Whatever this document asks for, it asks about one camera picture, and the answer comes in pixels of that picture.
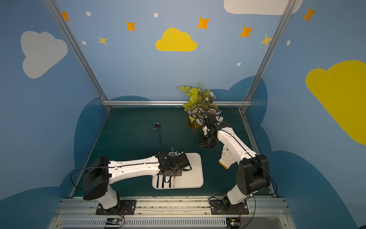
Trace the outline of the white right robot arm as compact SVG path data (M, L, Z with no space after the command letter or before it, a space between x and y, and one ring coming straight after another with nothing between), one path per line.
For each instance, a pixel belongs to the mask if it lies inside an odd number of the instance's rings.
M252 194L270 186L268 158L249 148L226 121L218 121L209 114L204 118L203 134L199 146L215 149L221 142L223 150L219 164L229 169L238 164L235 186L224 194L223 204L233 208L245 202Z

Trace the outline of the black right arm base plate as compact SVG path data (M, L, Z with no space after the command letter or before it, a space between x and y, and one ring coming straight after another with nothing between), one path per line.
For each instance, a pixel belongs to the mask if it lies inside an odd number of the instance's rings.
M248 215L249 207L246 202L231 204L227 198L208 200L212 215Z

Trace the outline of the white rectangular tray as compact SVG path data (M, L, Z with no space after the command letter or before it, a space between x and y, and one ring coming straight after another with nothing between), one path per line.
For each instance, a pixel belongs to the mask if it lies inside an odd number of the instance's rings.
M198 153L186 153L189 162L192 166L191 171L184 171L181 176L175 177L175 189L196 189L200 188L204 184L204 176L202 169L201 156ZM165 187L162 189L162 177L159 176L159 188L156 188L157 176L152 177L152 187L156 190L166 190L173 189L169 188L169 178L167 177L165 181Z

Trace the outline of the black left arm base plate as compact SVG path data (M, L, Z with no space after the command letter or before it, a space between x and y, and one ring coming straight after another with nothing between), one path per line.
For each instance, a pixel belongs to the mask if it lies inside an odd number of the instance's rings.
M96 215L134 215L136 209L136 200L120 200L120 202L110 209L104 209L102 205L99 203Z

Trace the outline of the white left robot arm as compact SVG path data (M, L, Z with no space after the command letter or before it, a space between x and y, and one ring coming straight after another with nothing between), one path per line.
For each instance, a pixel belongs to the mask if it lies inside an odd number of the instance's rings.
M111 184L141 176L178 177L190 170L192 166L186 153L159 153L131 161L113 161L107 156L102 156L91 167L84 169L83 199L96 200L103 209L109 210L120 206L120 197Z

